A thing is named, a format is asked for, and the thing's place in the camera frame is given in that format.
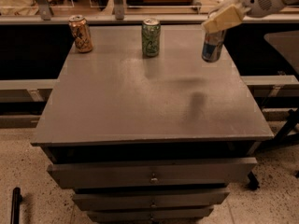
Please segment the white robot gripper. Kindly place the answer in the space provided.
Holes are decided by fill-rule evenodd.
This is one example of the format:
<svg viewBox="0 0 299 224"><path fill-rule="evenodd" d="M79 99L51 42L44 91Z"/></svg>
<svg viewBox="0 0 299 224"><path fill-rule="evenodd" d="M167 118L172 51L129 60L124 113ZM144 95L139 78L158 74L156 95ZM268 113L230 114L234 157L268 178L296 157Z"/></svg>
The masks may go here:
<svg viewBox="0 0 299 224"><path fill-rule="evenodd" d="M298 2L299 0L223 0L208 12L202 27L207 34L214 34L241 24L246 13L249 17L261 18Z"/></svg>

